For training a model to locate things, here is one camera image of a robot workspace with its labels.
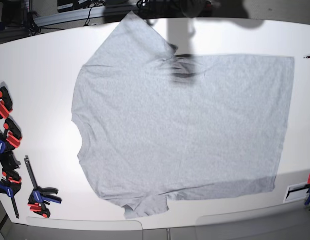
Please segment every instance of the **white table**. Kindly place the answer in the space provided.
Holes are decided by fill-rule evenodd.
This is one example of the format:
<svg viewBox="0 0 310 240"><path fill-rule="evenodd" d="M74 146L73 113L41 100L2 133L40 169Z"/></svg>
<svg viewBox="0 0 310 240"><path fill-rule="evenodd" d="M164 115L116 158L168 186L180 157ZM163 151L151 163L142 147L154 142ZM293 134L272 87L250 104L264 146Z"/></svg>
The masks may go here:
<svg viewBox="0 0 310 240"><path fill-rule="evenodd" d="M0 194L13 223L84 230L157 229L220 223L303 206L301 201L282 204L287 187L306 182L310 173L310 59L303 59L310 55L310 25L214 18L154 22L161 36L179 46L177 54L295 57L288 130L275 190L230 199L169 201L169 211L164 214L117 222L125 220L124 210L99 199L91 189L77 158L82 138L71 121L79 71L118 25L112 23L0 45L0 84L8 86L14 104L11 116L23 134L21 146L14 151L23 178L16 195L19 219L11 200ZM33 185L25 155L38 185L59 189L63 202L48 207L50 219L34 214L27 206Z"/></svg>

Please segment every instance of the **t-shirt sleeve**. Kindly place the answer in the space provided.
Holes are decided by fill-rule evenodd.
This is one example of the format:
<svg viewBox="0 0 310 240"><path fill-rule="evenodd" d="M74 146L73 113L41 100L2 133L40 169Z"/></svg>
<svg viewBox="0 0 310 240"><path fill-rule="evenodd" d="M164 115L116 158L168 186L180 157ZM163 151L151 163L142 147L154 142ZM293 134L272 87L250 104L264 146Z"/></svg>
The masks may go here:
<svg viewBox="0 0 310 240"><path fill-rule="evenodd" d="M85 66L140 67L170 59L176 50L143 19L130 12Z"/></svg>

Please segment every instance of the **gray t-shirt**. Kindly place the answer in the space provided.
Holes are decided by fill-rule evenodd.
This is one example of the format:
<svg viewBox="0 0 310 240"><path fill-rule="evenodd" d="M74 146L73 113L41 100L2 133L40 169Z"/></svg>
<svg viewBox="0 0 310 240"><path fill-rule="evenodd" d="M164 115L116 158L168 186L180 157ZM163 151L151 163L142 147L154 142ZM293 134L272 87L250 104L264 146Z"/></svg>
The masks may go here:
<svg viewBox="0 0 310 240"><path fill-rule="evenodd" d="M130 13L77 79L79 162L95 193L128 219L166 212L167 199L275 187L294 59L175 52Z"/></svg>

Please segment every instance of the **black device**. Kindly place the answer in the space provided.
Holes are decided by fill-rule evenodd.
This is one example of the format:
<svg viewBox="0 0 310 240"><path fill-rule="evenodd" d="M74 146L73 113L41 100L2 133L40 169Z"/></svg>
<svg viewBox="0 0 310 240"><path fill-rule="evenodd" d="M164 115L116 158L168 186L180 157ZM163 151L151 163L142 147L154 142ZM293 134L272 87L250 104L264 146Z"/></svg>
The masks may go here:
<svg viewBox="0 0 310 240"><path fill-rule="evenodd" d="M58 0L57 11L65 13L87 7L92 3L91 0Z"/></svg>

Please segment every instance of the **cable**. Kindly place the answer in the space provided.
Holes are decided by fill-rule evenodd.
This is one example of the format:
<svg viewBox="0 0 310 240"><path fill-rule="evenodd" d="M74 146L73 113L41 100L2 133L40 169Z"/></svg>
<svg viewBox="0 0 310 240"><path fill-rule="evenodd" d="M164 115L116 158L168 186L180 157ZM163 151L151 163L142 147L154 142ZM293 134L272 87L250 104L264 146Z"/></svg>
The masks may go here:
<svg viewBox="0 0 310 240"><path fill-rule="evenodd" d="M54 28L54 27L41 27L41 29L49 29L49 30L65 30L63 28Z"/></svg>
<svg viewBox="0 0 310 240"><path fill-rule="evenodd" d="M91 12L92 12L93 8L105 7L106 6L106 2L104 2L103 0L92 0L92 4L94 4L94 6L92 6L89 10L88 18L84 24L84 27L89 26L89 24L91 22Z"/></svg>

